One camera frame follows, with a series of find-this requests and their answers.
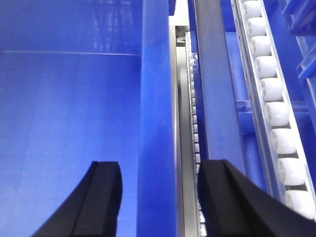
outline blue container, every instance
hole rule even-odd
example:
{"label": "blue container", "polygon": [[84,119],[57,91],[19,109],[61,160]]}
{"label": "blue container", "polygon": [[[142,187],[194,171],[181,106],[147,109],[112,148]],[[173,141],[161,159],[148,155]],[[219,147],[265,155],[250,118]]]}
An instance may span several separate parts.
{"label": "blue container", "polygon": [[93,160],[122,169],[118,237],[175,236],[168,16],[168,0],[0,1],[0,236],[34,233]]}

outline white roller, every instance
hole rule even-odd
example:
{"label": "white roller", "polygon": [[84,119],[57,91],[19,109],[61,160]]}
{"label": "white roller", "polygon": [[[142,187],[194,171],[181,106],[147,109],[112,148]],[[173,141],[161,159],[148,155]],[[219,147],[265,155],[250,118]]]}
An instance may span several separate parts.
{"label": "white roller", "polygon": [[251,37],[266,35],[267,22],[262,17],[250,18],[247,21],[247,26]]}
{"label": "white roller", "polygon": [[196,115],[193,115],[193,123],[198,123],[198,117]]}
{"label": "white roller", "polygon": [[271,126],[285,126],[288,123],[290,109],[284,102],[269,102],[266,104]]}
{"label": "white roller", "polygon": [[312,195],[307,191],[302,190],[288,190],[285,194],[285,204],[301,214],[307,219],[315,217],[315,203]]}
{"label": "white roller", "polygon": [[266,101],[277,101],[282,98],[283,83],[280,78],[264,78],[261,85]]}
{"label": "white roller", "polygon": [[194,151],[195,151],[196,153],[199,153],[199,144],[198,144],[198,143],[195,143],[195,144],[194,144]]}
{"label": "white roller", "polygon": [[296,186],[305,183],[304,163],[298,158],[281,158],[278,160],[279,172],[285,185]]}
{"label": "white roller", "polygon": [[271,54],[271,40],[269,36],[255,36],[251,39],[252,52],[255,57]]}
{"label": "white roller", "polygon": [[194,142],[196,142],[196,143],[198,142],[198,134],[197,133],[194,134]]}
{"label": "white roller", "polygon": [[193,115],[197,114],[197,107],[196,106],[192,106],[192,114]]}
{"label": "white roller", "polygon": [[273,56],[256,58],[260,78],[273,78],[277,73],[277,61]]}
{"label": "white roller", "polygon": [[290,128],[272,129],[273,142],[278,154],[291,154],[296,151],[296,136]]}
{"label": "white roller", "polygon": [[245,1],[243,4],[243,10],[246,19],[261,16],[261,4],[257,0]]}

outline roller conveyor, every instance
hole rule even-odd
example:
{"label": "roller conveyor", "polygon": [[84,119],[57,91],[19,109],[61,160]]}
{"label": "roller conveyor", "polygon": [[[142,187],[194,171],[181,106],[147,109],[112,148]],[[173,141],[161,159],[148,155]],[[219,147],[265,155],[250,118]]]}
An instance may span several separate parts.
{"label": "roller conveyor", "polygon": [[[304,2],[0,0],[0,236],[62,230],[65,204],[77,214],[60,236],[313,233],[316,21]],[[95,160],[118,161],[121,202],[102,173],[75,203]],[[103,196],[120,203],[110,221]]]}

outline blue bin wall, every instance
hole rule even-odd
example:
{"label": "blue bin wall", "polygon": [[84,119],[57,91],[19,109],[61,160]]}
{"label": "blue bin wall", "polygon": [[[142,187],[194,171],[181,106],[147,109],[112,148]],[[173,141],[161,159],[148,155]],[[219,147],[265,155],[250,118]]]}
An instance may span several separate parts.
{"label": "blue bin wall", "polygon": [[0,50],[141,54],[141,0],[2,0]]}
{"label": "blue bin wall", "polygon": [[168,16],[168,0],[1,1],[0,236],[35,232],[93,160],[122,169],[118,237],[176,236]]}
{"label": "blue bin wall", "polygon": [[176,237],[177,200],[168,0],[145,0],[138,237]]}

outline blue panel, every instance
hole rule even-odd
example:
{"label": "blue panel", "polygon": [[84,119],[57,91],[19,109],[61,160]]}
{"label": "blue panel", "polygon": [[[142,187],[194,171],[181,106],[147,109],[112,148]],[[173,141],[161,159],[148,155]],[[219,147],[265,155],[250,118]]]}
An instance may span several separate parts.
{"label": "blue panel", "polygon": [[226,43],[236,100],[248,100],[248,91],[243,72],[239,42],[236,32],[226,32]]}
{"label": "blue panel", "polygon": [[136,236],[142,1],[2,0],[0,32],[0,236],[31,235],[92,160],[120,163]]}
{"label": "blue panel", "polygon": [[145,0],[138,237],[176,237],[168,0]]}
{"label": "blue panel", "polygon": [[262,168],[256,134],[253,132],[243,135],[243,144],[247,156],[246,167],[249,167],[247,176],[259,188],[266,190],[265,174]]}
{"label": "blue panel", "polygon": [[135,236],[140,59],[0,57],[0,236],[34,232],[93,160],[119,161],[124,194],[118,237]]}
{"label": "blue panel", "polygon": [[1,0],[0,49],[138,53],[141,0]]}
{"label": "blue panel", "polygon": [[224,26],[226,32],[236,32],[231,0],[221,0]]}
{"label": "blue panel", "polygon": [[176,0],[169,0],[169,15],[173,16],[176,9]]}

